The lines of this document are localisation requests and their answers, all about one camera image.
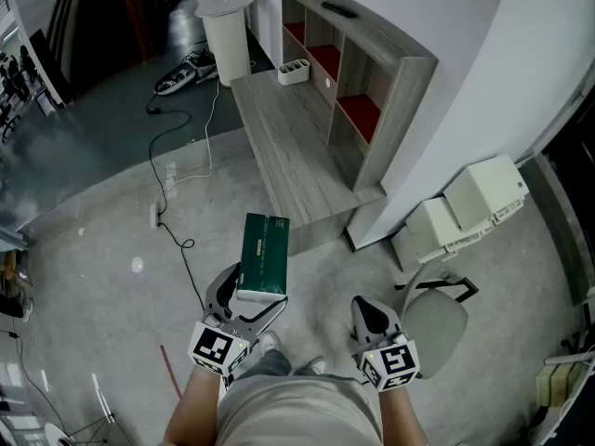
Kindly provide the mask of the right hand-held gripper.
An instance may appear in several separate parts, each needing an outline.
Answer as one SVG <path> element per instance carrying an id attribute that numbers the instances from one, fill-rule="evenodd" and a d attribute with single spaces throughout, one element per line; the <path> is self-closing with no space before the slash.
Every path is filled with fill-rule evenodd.
<path id="1" fill-rule="evenodd" d="M 369 343 L 381 335 L 392 337 L 401 331 L 401 321 L 396 311 L 371 297 L 355 296 L 350 311 L 351 337 L 357 343 Z M 404 387 L 417 378 L 420 372 L 416 342 L 404 334 L 397 334 L 396 340 L 384 347 L 380 344 L 367 347 L 356 358 L 358 369 L 377 392 Z"/>

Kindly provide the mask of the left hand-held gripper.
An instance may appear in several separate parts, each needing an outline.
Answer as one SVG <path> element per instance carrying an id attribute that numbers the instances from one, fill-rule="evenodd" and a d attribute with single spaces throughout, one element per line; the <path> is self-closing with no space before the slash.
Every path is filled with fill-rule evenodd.
<path id="1" fill-rule="evenodd" d="M 277 300 L 252 318 L 240 315 L 231 321 L 230 301 L 237 289 L 240 264 L 224 269 L 205 293 L 205 317 L 195 324 L 188 355 L 194 364 L 218 375 L 224 387 L 234 381 L 238 367 L 245 361 L 257 338 L 279 317 L 288 298 Z"/>

